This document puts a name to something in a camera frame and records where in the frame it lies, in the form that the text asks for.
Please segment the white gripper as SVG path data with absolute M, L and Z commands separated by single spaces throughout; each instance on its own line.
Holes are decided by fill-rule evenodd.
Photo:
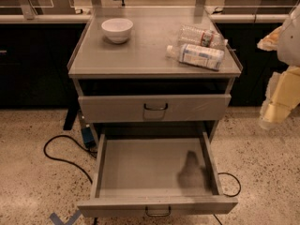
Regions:
M 276 51 L 281 26 L 262 38 L 257 47 L 263 51 Z M 288 67 L 282 73 L 274 72 L 268 82 L 265 101 L 260 110 L 259 125 L 271 129 L 282 123 L 300 104 L 300 67 Z

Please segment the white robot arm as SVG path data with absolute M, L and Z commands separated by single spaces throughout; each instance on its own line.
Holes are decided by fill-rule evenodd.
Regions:
M 257 47 L 276 51 L 277 59 L 288 66 L 282 73 L 274 72 L 267 84 L 259 124 L 261 128 L 271 129 L 300 104 L 300 5 L 280 27 L 261 39 Z

